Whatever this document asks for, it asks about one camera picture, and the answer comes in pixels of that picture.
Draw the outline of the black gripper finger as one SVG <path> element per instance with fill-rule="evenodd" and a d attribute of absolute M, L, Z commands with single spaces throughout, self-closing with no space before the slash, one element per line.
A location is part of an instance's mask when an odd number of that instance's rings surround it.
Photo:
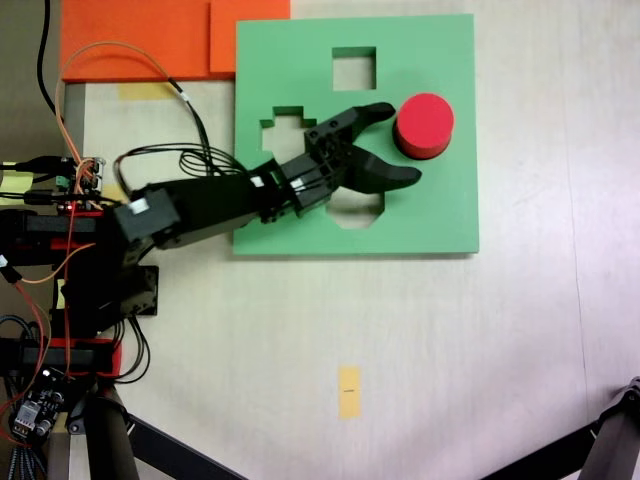
<path fill-rule="evenodd" d="M 351 107 L 329 120 L 327 145 L 337 148 L 341 144 L 352 144 L 364 130 L 394 114 L 395 108 L 388 102 Z"/>
<path fill-rule="evenodd" d="M 343 155 L 341 186 L 359 193 L 385 193 L 418 183 L 422 172 L 415 167 L 389 164 L 374 153 L 347 145 Z"/>

